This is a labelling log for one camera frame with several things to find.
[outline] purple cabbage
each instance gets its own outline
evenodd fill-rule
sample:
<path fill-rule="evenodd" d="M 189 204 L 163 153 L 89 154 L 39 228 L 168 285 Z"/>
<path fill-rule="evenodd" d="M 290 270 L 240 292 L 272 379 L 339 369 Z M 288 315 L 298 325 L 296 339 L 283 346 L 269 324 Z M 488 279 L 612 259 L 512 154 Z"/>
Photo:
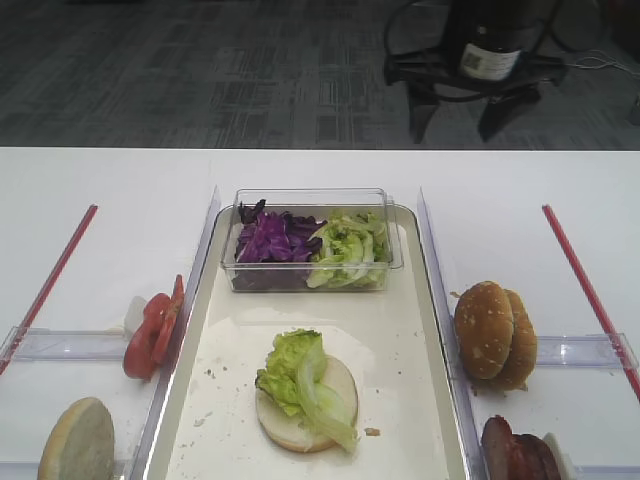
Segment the purple cabbage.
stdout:
<path fill-rule="evenodd" d="M 295 217 L 289 212 L 265 213 L 265 200 L 254 207 L 238 208 L 243 224 L 238 236 L 235 259 L 239 263 L 310 261 L 322 248 L 321 238 L 311 238 L 326 221 L 314 217 Z M 240 270 L 233 279 L 236 290 L 292 290 L 306 288 L 309 271 Z"/>
<path fill-rule="evenodd" d="M 322 247 L 322 239 L 313 238 L 326 221 L 317 222 L 312 216 L 294 217 L 289 212 L 265 213 L 265 200 L 255 207 L 238 208 L 242 231 L 236 246 L 239 263 L 308 262 Z"/>

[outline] sliced tomato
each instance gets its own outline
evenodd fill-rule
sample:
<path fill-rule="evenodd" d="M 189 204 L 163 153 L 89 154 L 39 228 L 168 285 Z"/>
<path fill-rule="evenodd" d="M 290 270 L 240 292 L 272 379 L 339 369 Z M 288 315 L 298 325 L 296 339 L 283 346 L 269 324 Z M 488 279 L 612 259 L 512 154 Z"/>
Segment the sliced tomato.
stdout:
<path fill-rule="evenodd" d="M 142 313 L 145 317 L 147 315 L 164 313 L 164 311 L 169 307 L 170 303 L 171 299 L 169 298 L 169 295 L 167 295 L 166 293 L 159 293 L 151 300 L 149 300 Z"/>
<path fill-rule="evenodd" d="M 176 325 L 176 319 L 178 318 L 178 312 L 184 302 L 184 287 L 182 285 L 182 275 L 176 277 L 175 284 L 173 286 L 173 295 L 171 295 L 171 303 L 167 308 L 164 316 L 164 322 L 158 340 L 153 347 L 151 357 L 153 361 L 158 365 L 162 365 L 167 356 L 167 348 L 169 348 L 169 341 L 171 340 L 171 334 L 173 328 Z"/>
<path fill-rule="evenodd" d="M 122 361 L 124 373 L 128 377 L 151 380 L 157 367 L 151 355 L 156 337 L 157 333 L 144 324 L 133 334 Z"/>

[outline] red stick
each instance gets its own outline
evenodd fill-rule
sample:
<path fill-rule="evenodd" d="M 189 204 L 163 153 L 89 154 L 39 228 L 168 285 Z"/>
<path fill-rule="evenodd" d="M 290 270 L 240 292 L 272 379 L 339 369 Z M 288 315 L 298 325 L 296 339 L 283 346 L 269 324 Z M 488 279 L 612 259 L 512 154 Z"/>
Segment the red stick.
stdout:
<path fill-rule="evenodd" d="M 573 251 L 573 248 L 569 243 L 569 239 L 564 234 L 564 231 L 560 226 L 560 222 L 558 222 L 558 219 L 553 213 L 551 206 L 544 205 L 542 207 L 542 211 L 547 217 L 547 220 L 549 221 L 549 225 L 551 225 L 551 228 L 553 229 L 553 233 L 556 234 L 556 238 L 558 239 L 558 242 L 560 243 L 560 246 L 562 247 L 562 250 L 564 251 L 564 254 L 567 257 L 567 260 L 569 260 L 569 263 L 571 264 L 571 268 L 573 269 L 573 272 L 576 274 L 576 277 L 578 277 L 580 286 L 582 286 L 582 290 L 584 290 L 584 293 L 587 296 L 589 303 L 591 304 L 591 308 L 593 308 L 593 311 L 595 312 L 596 317 L 598 317 L 598 320 L 600 321 L 600 325 L 602 326 L 602 330 L 604 330 L 604 333 L 608 335 L 618 335 L 618 332 L 616 332 L 616 329 L 613 326 L 613 322 L 609 318 L 609 315 L 607 315 L 607 312 L 602 306 L 602 303 L 600 303 L 600 299 L 598 298 L 598 295 L 596 294 L 596 291 L 593 288 L 593 285 L 591 285 L 591 282 L 589 281 L 589 277 L 587 277 L 586 272 L 582 268 L 582 265 L 578 260 L 578 256 L 576 255 L 576 252 Z M 627 351 L 623 348 L 622 345 L 620 345 L 620 343 L 617 340 L 617 337 L 614 337 L 613 347 L 615 348 L 618 356 L 620 356 L 620 358 L 623 360 L 624 362 L 623 364 L 630 365 L 631 362 L 629 361 Z M 638 377 L 638 371 L 634 368 L 625 367 L 624 373 L 627 375 L 627 379 L 631 384 L 631 388 L 633 388 L 633 391 L 635 392 L 636 397 L 638 397 L 638 400 L 640 401 L 640 378 Z"/>
<path fill-rule="evenodd" d="M 71 257 L 71 254 L 73 253 L 76 246 L 80 242 L 82 235 L 84 235 L 84 232 L 87 230 L 87 227 L 91 223 L 91 220 L 93 219 L 93 216 L 96 214 L 97 210 L 98 210 L 97 205 L 89 206 L 89 208 L 87 209 L 87 212 L 84 214 L 84 217 L 82 217 L 80 224 L 76 228 L 76 231 L 73 233 L 73 236 L 69 240 L 69 243 L 67 243 L 67 246 L 62 251 L 62 255 L 60 255 L 60 258 L 54 265 L 53 270 L 51 270 L 49 277 L 47 277 L 47 280 L 44 282 L 44 285 L 42 285 L 40 292 L 38 292 L 38 295 L 36 296 L 35 300 L 31 304 L 31 307 L 29 307 L 29 310 L 27 311 L 27 314 L 25 315 L 24 319 L 20 323 L 20 326 L 18 327 L 18 332 L 16 333 L 16 336 L 14 337 L 13 342 L 9 347 L 7 358 L 0 361 L 0 375 L 2 375 L 2 373 L 5 371 L 5 369 L 11 362 L 11 357 L 16 352 L 16 350 L 20 346 L 20 343 L 22 342 L 22 339 L 29 331 L 29 327 L 31 327 L 31 324 L 33 323 L 33 320 L 36 318 L 36 315 L 38 315 L 38 312 L 42 308 L 42 305 L 44 305 L 44 302 L 49 296 L 49 293 L 51 292 L 51 289 L 55 285 L 56 280 L 58 280 L 60 273 L 62 273 L 62 269 L 67 264 L 69 257 Z"/>

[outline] top bun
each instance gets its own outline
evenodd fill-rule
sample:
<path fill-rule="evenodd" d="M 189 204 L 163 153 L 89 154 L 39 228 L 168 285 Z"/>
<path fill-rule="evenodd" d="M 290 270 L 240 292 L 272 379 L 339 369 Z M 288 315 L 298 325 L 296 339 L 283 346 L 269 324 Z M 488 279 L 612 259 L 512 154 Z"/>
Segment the top bun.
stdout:
<path fill-rule="evenodd" d="M 498 375 L 509 357 L 514 330 L 506 292 L 494 282 L 474 285 L 458 300 L 453 322 L 469 374 L 481 380 Z"/>
<path fill-rule="evenodd" d="M 524 385 L 536 366 L 538 338 L 522 299 L 516 292 L 511 290 L 505 290 L 505 292 L 511 304 L 514 322 L 511 353 L 500 373 L 489 380 L 489 385 L 501 390 L 514 390 Z"/>

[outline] label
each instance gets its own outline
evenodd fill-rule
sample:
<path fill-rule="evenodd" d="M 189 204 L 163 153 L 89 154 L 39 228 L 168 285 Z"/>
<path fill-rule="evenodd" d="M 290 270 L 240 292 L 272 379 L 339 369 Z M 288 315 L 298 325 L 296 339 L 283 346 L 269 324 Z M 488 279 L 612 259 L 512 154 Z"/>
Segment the label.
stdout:
<path fill-rule="evenodd" d="M 462 54 L 460 71 L 478 80 L 504 80 L 513 70 L 521 51 L 496 53 L 468 43 Z"/>

